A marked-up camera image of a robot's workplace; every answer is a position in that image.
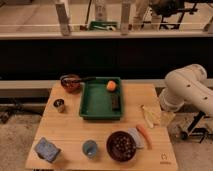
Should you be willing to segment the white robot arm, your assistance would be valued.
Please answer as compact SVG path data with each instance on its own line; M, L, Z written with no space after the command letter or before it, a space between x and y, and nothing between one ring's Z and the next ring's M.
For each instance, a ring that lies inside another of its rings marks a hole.
M213 90L203 84L207 71L199 64L191 64L170 71L164 79L165 88L159 102L165 111L177 112L185 102L213 117Z

